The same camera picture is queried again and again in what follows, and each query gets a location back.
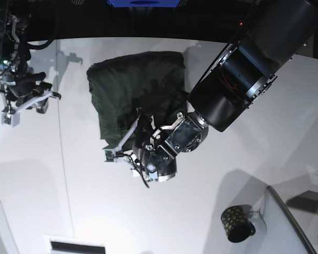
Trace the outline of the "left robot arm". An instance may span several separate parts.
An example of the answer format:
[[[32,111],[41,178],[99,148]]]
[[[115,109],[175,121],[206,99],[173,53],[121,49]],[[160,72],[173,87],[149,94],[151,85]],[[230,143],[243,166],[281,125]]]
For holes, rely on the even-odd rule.
[[[210,128],[225,131],[265,93],[276,72],[318,27],[318,1],[274,1],[248,26],[244,36],[226,46],[182,105],[168,110],[174,119],[152,125],[154,110],[136,108],[120,141],[104,148],[107,162],[128,164],[144,183],[176,176],[176,158],[196,150]]]

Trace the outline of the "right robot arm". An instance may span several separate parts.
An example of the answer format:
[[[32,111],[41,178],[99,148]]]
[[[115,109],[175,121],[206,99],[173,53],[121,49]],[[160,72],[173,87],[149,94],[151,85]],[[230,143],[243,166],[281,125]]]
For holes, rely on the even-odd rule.
[[[27,41],[30,21],[28,1],[0,1],[0,95],[4,105],[1,123],[12,127],[20,123],[22,111],[35,109],[44,114],[49,98],[61,99],[52,84],[45,81],[46,73],[36,73],[28,64],[30,51],[47,48],[55,40],[58,26],[54,26],[44,44],[34,45]]]

